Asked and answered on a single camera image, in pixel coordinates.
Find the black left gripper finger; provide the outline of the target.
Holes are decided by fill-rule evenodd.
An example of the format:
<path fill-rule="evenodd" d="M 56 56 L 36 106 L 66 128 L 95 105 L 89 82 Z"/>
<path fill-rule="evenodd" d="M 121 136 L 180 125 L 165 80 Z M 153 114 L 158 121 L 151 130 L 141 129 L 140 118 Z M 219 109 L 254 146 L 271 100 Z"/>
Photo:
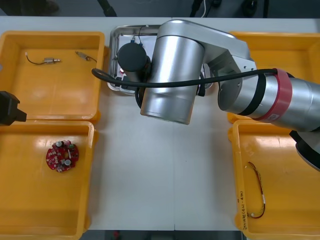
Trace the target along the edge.
<path fill-rule="evenodd" d="M 18 108 L 19 103 L 20 101 L 15 95 L 7 91 L 0 92 L 0 110 L 1 111 L 11 112 L 13 110 L 16 110 Z"/>
<path fill-rule="evenodd" d="M 19 109 L 16 112 L 9 113 L 8 111 L 2 111 L 0 113 L 0 125 L 10 126 L 14 122 L 25 122 L 27 120 L 27 114 Z"/>

